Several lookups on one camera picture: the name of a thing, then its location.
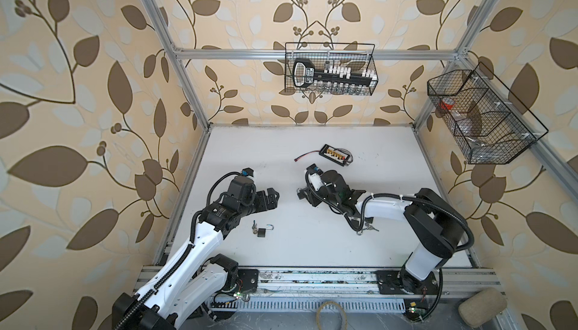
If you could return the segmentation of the black padlock with key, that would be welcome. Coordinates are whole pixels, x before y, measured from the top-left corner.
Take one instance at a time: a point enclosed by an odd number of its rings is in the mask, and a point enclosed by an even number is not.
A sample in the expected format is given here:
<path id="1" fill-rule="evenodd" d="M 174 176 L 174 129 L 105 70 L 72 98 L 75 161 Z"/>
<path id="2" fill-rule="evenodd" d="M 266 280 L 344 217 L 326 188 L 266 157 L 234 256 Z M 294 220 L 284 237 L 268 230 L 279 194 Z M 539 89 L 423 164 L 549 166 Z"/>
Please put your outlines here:
<path id="1" fill-rule="evenodd" d="M 254 221 L 251 227 L 252 233 L 256 235 L 258 238 L 265 238 L 266 237 L 266 228 L 258 228 L 257 223 Z"/>

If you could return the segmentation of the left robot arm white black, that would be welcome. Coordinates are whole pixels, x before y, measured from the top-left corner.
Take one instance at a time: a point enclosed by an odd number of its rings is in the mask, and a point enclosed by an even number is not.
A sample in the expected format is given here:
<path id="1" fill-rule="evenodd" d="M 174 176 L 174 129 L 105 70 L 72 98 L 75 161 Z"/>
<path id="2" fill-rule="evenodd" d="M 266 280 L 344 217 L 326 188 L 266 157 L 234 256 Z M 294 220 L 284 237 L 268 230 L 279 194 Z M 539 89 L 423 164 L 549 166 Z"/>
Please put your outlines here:
<path id="1" fill-rule="evenodd" d="M 213 295 L 235 296 L 241 287 L 238 262 L 216 250 L 241 219 L 277 208 L 280 194 L 257 190 L 254 172 L 245 168 L 223 176 L 227 191 L 192 218 L 189 237 L 164 267 L 134 295 L 112 306 L 112 329 L 179 329 Z"/>

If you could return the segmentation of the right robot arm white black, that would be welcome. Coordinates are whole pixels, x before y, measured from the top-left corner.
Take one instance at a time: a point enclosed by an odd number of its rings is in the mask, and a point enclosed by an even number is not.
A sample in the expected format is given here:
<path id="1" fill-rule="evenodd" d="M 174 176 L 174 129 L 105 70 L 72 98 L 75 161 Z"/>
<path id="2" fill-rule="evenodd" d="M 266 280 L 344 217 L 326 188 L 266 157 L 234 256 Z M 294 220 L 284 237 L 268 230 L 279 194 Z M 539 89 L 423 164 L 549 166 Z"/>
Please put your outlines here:
<path id="1" fill-rule="evenodd" d="M 440 291 L 442 276 L 435 271 L 441 271 L 454 254 L 474 245 L 474 234 L 465 218 L 431 189 L 422 188 L 413 196 L 354 190 L 338 172 L 323 172 L 316 165 L 306 169 L 304 178 L 306 185 L 297 190 L 298 198 L 314 208 L 327 205 L 358 235 L 375 229 L 376 218 L 403 222 L 411 228 L 418 246 L 396 277 L 387 280 L 384 271 L 376 273 L 382 289 L 422 295 Z"/>

